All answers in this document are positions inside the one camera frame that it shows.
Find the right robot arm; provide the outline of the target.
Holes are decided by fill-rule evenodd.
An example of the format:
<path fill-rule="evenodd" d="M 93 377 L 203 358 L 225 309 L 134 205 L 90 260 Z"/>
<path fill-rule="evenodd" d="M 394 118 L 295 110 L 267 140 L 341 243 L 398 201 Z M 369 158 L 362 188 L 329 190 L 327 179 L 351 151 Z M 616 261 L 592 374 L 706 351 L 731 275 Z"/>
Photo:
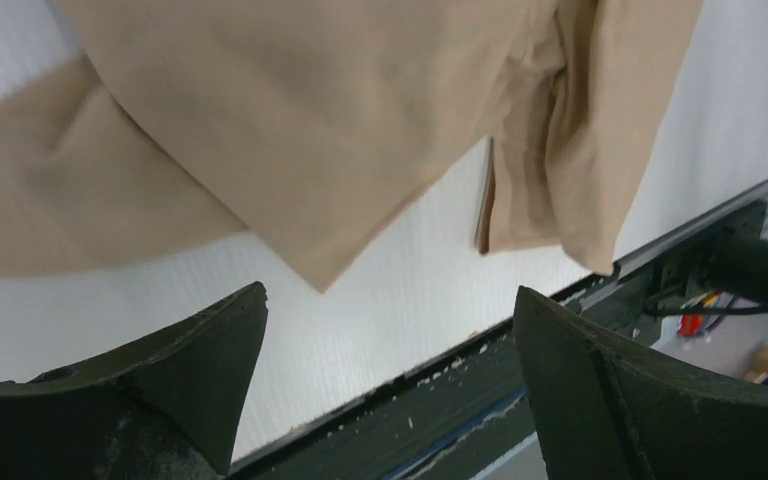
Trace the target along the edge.
<path fill-rule="evenodd" d="M 744 300 L 751 305 L 738 308 L 731 303 L 715 306 L 700 301 L 691 306 L 667 307 L 665 301 L 682 292 L 682 287 L 677 286 L 649 297 L 643 303 L 643 313 L 653 317 L 698 319 L 768 314 L 768 239 L 738 233 L 724 234 L 694 270 L 698 276 L 689 276 L 685 281 L 687 285 L 697 282 L 710 293 L 726 294 L 732 301 Z"/>

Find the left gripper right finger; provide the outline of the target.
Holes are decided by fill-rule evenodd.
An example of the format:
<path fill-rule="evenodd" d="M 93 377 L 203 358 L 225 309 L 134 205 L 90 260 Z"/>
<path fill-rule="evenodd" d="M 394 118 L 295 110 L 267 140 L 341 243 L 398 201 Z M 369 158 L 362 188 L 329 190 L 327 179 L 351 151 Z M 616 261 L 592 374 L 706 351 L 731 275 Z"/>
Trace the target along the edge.
<path fill-rule="evenodd" d="M 513 331 L 551 479 L 768 479 L 768 387 L 674 359 L 522 287 Z"/>

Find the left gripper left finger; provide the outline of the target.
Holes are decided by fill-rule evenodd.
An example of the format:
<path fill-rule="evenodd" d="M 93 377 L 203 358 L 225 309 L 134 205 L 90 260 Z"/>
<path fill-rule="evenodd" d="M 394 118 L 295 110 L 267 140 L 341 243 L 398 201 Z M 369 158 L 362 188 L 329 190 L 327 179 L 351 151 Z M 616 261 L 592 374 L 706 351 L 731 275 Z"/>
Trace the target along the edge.
<path fill-rule="evenodd" d="M 268 317 L 252 283 L 173 325 L 0 382 L 0 479 L 218 479 Z"/>

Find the beige t shirt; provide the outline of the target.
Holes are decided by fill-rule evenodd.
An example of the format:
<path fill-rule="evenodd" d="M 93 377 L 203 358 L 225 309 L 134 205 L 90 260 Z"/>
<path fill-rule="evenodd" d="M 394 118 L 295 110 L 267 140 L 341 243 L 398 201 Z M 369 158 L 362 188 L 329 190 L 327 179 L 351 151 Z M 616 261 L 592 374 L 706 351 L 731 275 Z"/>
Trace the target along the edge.
<path fill-rule="evenodd" d="M 249 230 L 319 291 L 480 138 L 482 253 L 613 269 L 697 1 L 63 1 L 0 102 L 0 276 Z"/>

